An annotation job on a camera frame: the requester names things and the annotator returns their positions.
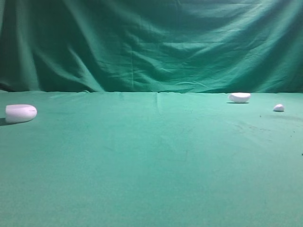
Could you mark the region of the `white oval case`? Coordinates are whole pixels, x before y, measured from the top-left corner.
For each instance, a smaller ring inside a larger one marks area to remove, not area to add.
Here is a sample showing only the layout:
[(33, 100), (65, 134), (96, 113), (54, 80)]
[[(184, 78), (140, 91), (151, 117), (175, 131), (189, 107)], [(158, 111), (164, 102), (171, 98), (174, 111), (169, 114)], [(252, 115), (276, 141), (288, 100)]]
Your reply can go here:
[(231, 93), (228, 96), (228, 99), (234, 103), (246, 103), (250, 100), (251, 94), (250, 93), (242, 93), (242, 92), (238, 92), (238, 93)]

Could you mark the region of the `white earphone case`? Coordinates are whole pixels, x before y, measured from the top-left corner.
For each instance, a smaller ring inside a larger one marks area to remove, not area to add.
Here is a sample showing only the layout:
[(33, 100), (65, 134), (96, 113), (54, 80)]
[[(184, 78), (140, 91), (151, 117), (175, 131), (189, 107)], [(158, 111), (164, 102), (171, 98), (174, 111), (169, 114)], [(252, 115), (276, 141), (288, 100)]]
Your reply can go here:
[(7, 105), (5, 108), (6, 123), (28, 122), (37, 115), (37, 109), (32, 105)]

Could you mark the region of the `green table cloth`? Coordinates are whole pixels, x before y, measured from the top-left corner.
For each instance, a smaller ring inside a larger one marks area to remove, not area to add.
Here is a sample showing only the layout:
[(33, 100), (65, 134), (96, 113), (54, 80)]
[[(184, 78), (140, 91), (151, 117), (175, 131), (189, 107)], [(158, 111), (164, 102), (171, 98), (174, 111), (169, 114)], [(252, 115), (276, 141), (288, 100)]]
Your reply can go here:
[[(300, 227), (303, 96), (1, 92), (3, 227)], [(273, 108), (282, 104), (283, 112)]]

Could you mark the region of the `green backdrop curtain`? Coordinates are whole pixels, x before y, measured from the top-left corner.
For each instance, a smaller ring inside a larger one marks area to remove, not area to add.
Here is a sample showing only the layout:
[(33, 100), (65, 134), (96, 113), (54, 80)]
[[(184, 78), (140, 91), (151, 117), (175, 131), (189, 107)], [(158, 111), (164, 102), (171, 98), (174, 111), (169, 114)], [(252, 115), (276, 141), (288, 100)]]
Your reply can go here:
[(300, 93), (300, 0), (3, 0), (8, 92)]

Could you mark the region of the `small white earbud piece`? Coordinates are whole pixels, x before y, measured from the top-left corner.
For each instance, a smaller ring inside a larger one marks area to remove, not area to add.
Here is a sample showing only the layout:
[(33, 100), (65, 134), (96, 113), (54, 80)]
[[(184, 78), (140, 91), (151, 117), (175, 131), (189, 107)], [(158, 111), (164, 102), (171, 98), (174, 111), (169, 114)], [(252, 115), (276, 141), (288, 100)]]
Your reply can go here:
[(285, 108), (282, 104), (277, 104), (273, 108), (274, 112), (283, 112), (284, 110), (285, 110)]

